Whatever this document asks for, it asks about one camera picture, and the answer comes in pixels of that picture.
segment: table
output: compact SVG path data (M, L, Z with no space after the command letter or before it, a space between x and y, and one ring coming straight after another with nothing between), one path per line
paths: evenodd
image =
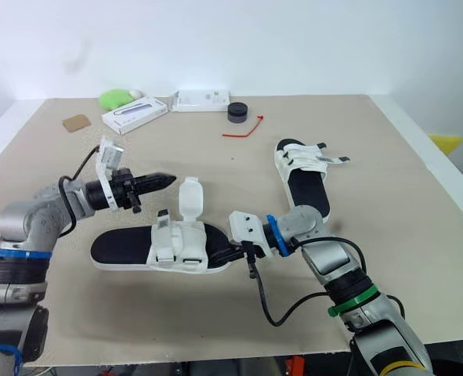
M463 213L421 158L367 96L246 97L245 124L224 113L170 113L125 136L100 120L96 99L49 99L0 155L0 211L11 201L74 172L102 135L126 152L134 175L170 172L168 189L141 197L143 211L100 211L59 240L42 303L49 334L38 365L149 363L348 349L349 333L327 314L328 298L299 308L283 327L264 318L256 284L243 260L222 273L105 272L89 248L101 233L155 222L177 212L184 176L204 187L202 220L229 233L233 210L263 218L288 203L273 163L279 139L325 142L327 156L351 163L330 167L330 229L358 243L380 289L404 303L407 321L424 342L463 338ZM84 114L92 125L68 133L62 120ZM247 139L242 133L265 120ZM93 163L84 180L95 179ZM319 291L301 255L258 263L270 310L279 317L298 298Z

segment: blue ring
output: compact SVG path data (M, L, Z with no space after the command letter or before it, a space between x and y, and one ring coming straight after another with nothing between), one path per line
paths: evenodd
M52 252L21 251L18 249L0 248L0 256L15 257L18 259L50 259L52 257Z
M283 257L287 257L288 256L287 246L285 245L284 238L281 237L281 233L278 230L277 220L271 214L266 215L266 218L268 219L269 226L271 227L271 230L273 231L273 235L275 236L278 246L280 247L278 251L280 251L280 254Z
M13 376L17 376L20 371L20 366L22 365L22 354L20 350L12 345L0 345L1 353L12 353L15 356L15 364L13 367Z

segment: red wire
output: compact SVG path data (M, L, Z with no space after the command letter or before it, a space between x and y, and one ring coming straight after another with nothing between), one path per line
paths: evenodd
M250 132L247 133L246 135L229 135L227 133L223 133L222 135L224 137L239 137L239 138L249 137L252 134L252 132L255 131L257 127L259 127L259 124L261 124L261 121L264 119L264 115L258 115L257 119L258 120L257 120L257 123L255 124L255 127L252 128Z

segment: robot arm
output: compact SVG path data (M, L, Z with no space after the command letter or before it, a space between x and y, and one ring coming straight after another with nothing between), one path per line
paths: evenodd
M233 238L242 249L251 249L249 244L255 246L247 260L252 278L256 277L253 272L257 269L251 264L258 248L266 256L271 255L271 248L283 256L302 249L302 257L335 304L329 315L340 316L355 333L351 350L360 361L360 369L374 376L432 374L428 353L418 336L353 255L332 239L315 208L295 206L262 228L257 226L260 221L256 215L235 211L230 223Z
M116 208L139 212L140 194L163 189L175 180L166 174L134 178L129 169L116 169L118 154L114 161L104 160L111 147L117 146L109 144L99 153L97 169L103 167L99 180L69 179L62 185L65 197L57 184L52 185L32 200L9 204L0 214L0 376L16 374L22 362L42 354L49 311L38 303L45 297L49 260L64 229L111 207L111 201ZM101 176L108 176L107 189Z

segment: small white box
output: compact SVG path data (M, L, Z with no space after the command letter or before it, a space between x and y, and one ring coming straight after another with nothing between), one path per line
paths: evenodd
M179 90L172 97L171 111L227 111L229 104L227 90Z
M105 125L124 135L168 112L167 105L158 99L144 96L102 115Z

